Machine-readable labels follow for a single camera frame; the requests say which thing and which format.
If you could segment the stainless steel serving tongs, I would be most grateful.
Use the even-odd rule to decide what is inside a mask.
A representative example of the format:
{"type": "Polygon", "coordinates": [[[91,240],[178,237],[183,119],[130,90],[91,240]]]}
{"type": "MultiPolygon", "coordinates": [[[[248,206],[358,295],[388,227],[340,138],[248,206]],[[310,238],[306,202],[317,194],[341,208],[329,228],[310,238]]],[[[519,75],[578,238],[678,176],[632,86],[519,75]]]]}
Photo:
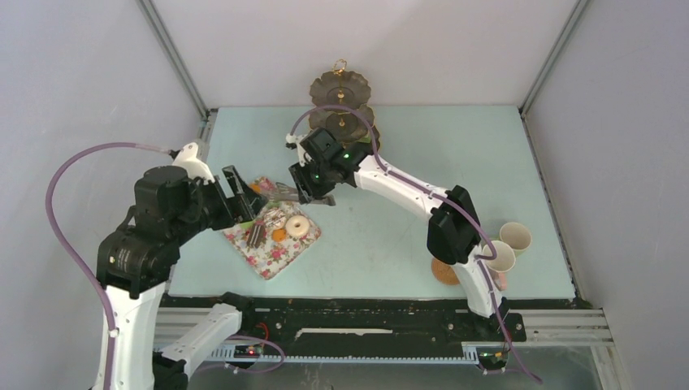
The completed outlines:
{"type": "Polygon", "coordinates": [[[279,202],[300,202],[298,189],[280,182],[275,183],[270,199],[279,202]]]}

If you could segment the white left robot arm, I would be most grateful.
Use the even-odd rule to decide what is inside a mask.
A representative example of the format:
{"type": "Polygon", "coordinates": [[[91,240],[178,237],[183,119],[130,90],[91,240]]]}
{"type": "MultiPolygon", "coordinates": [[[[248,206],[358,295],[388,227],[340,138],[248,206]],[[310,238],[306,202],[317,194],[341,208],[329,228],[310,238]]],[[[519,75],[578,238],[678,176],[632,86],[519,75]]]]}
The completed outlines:
{"type": "Polygon", "coordinates": [[[252,300],[228,292],[172,345],[153,350],[158,309],[181,247],[204,231],[255,220],[267,203],[234,167],[225,167],[222,176],[231,195],[191,142],[135,183],[133,206],[97,252],[96,278],[114,322],[103,334],[96,388],[184,389],[221,343],[255,332],[252,300]]]}

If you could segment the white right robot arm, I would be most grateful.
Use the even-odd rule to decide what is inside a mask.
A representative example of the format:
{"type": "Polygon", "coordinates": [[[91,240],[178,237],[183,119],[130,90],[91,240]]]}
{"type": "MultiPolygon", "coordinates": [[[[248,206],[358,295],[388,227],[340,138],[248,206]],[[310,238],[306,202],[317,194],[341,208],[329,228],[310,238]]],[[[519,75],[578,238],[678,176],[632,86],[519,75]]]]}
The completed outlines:
{"type": "Polygon", "coordinates": [[[400,171],[374,152],[372,144],[344,147],[326,129],[288,134],[286,146],[298,161],[290,168],[302,204],[323,200],[338,184],[375,193],[427,222],[427,249],[450,266],[464,288],[472,327],[477,336],[492,340],[505,329],[500,312],[502,296],[488,274],[480,246],[486,239],[468,191],[428,184],[400,171]]]}

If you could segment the chocolate drizzled donut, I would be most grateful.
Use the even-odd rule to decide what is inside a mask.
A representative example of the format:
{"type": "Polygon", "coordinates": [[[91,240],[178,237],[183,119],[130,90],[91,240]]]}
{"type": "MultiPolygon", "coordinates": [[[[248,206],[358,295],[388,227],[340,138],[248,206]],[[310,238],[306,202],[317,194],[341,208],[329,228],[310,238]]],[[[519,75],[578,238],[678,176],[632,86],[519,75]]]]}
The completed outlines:
{"type": "Polygon", "coordinates": [[[281,229],[284,227],[288,219],[287,214],[279,207],[270,208],[263,215],[263,222],[267,228],[281,229]]]}

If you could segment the white glazed donut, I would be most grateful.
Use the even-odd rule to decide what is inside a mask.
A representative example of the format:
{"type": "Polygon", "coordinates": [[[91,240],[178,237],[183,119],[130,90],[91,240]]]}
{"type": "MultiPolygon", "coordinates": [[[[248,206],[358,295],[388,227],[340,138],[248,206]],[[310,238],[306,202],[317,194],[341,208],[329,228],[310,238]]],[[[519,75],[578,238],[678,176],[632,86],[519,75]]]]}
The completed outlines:
{"type": "Polygon", "coordinates": [[[284,229],[290,237],[299,239],[309,232],[310,221],[304,215],[295,214],[286,221],[284,229]]]}

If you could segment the floral square tray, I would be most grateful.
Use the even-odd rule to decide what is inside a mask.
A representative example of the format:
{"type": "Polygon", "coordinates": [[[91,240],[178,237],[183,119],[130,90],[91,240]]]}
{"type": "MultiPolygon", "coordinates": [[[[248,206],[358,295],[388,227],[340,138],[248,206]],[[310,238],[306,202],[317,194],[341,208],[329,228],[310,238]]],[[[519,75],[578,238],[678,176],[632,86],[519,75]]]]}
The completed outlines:
{"type": "Polygon", "coordinates": [[[320,238],[322,229],[295,201],[271,199],[255,220],[222,234],[256,274],[272,280],[320,238]]]}

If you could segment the small orange pastry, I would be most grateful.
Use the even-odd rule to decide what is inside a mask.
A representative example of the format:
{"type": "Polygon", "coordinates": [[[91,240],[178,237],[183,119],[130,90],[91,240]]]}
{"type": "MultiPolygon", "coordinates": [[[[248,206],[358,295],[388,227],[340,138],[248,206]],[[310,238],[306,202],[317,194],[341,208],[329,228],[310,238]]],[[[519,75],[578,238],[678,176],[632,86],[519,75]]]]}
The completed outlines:
{"type": "Polygon", "coordinates": [[[271,234],[271,238],[274,242],[285,241],[287,239],[287,237],[288,237],[288,233],[284,228],[275,229],[271,234]]]}

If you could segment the three tier dessert stand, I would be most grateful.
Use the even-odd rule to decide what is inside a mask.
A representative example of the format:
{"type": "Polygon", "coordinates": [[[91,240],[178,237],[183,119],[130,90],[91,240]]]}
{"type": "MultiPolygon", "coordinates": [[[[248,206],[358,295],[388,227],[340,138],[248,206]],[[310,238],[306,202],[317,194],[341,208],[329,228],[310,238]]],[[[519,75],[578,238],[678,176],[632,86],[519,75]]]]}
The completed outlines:
{"type": "Polygon", "coordinates": [[[375,113],[369,105],[372,89],[368,79],[347,68],[340,58],[331,70],[314,79],[310,97],[318,109],[308,116],[310,129],[327,129],[343,146],[380,143],[375,113]]]}

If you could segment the woven rattan coaster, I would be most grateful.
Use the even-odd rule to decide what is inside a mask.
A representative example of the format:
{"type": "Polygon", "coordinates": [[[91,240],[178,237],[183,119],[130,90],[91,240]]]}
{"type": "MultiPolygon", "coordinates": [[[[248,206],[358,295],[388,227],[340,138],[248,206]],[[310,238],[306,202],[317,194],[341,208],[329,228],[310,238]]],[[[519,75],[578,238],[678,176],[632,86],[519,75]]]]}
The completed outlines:
{"type": "Polygon", "coordinates": [[[437,281],[444,285],[456,286],[460,284],[453,268],[437,258],[431,260],[431,273],[437,281]]]}

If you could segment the pink mug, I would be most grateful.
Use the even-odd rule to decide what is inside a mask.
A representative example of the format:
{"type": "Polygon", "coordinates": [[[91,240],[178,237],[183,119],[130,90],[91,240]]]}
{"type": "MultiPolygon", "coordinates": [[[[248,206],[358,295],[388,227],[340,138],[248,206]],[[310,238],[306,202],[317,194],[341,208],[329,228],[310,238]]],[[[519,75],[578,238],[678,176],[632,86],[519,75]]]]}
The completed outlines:
{"type": "Polygon", "coordinates": [[[512,247],[501,240],[492,240],[491,244],[496,250],[495,257],[484,262],[497,288],[505,291],[508,287],[506,274],[514,268],[516,254],[512,247]]]}

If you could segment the cream paper cup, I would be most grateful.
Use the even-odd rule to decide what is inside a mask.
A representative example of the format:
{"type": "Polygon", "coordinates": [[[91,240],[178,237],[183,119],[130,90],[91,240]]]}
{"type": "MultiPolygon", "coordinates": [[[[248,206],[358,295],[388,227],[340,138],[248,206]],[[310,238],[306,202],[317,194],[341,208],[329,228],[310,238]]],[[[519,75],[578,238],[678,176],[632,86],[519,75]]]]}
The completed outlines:
{"type": "Polygon", "coordinates": [[[531,230],[518,222],[505,223],[500,228],[499,239],[514,251],[516,257],[526,252],[532,244],[531,230]]]}

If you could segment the left aluminium frame post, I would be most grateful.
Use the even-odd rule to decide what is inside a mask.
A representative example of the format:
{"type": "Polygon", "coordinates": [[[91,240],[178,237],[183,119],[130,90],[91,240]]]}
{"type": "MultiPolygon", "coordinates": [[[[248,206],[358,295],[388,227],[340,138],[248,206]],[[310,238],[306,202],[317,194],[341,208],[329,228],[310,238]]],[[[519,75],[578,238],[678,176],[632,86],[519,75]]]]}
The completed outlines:
{"type": "Polygon", "coordinates": [[[159,10],[154,1],[151,0],[137,0],[136,4],[139,6],[142,15],[147,20],[151,31],[158,41],[162,52],[165,54],[168,62],[171,65],[172,71],[175,73],[184,91],[187,93],[192,102],[196,112],[202,121],[206,121],[210,109],[204,102],[193,77],[186,66],[180,51],[178,50],[172,35],[170,34],[159,10]]]}

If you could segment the aluminium frame post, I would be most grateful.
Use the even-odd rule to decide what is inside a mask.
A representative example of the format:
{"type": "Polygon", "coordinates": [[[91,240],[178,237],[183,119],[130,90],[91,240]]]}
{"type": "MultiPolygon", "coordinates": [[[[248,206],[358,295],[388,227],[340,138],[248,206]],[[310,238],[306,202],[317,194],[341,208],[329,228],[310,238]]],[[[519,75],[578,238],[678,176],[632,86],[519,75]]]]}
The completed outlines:
{"type": "Polygon", "coordinates": [[[192,102],[196,112],[202,121],[206,121],[210,109],[204,102],[193,77],[186,66],[180,51],[178,50],[172,35],[170,34],[159,10],[154,1],[151,0],[137,0],[136,4],[139,6],[142,15],[147,20],[151,31],[158,41],[162,52],[165,54],[168,62],[171,65],[172,71],[175,73],[184,91],[187,93],[192,102]]]}
{"type": "Polygon", "coordinates": [[[548,52],[546,59],[539,69],[536,78],[531,83],[526,96],[522,100],[522,104],[519,107],[519,112],[522,119],[525,119],[529,115],[529,112],[540,95],[540,91],[546,84],[553,69],[557,65],[559,58],[564,53],[565,48],[572,39],[576,28],[581,23],[581,20],[583,19],[585,12],[591,3],[591,0],[578,0],[575,2],[571,12],[561,28],[561,31],[558,33],[556,40],[548,52]]]}

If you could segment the right aluminium frame post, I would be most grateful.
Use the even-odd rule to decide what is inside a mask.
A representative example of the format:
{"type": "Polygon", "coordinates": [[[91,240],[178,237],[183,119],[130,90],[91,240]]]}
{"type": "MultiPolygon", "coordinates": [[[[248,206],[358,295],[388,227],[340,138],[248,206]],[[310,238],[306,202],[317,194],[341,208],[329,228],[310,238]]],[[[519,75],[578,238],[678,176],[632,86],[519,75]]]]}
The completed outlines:
{"type": "Polygon", "coordinates": [[[571,12],[561,28],[561,31],[558,33],[556,40],[548,52],[546,59],[539,69],[536,78],[531,83],[526,96],[522,100],[522,104],[519,107],[519,112],[522,119],[525,119],[529,115],[529,112],[540,95],[540,91],[546,84],[553,69],[557,65],[559,58],[564,53],[565,48],[572,39],[576,28],[581,23],[581,20],[583,19],[585,12],[591,3],[591,0],[578,0],[575,2],[571,12]]]}

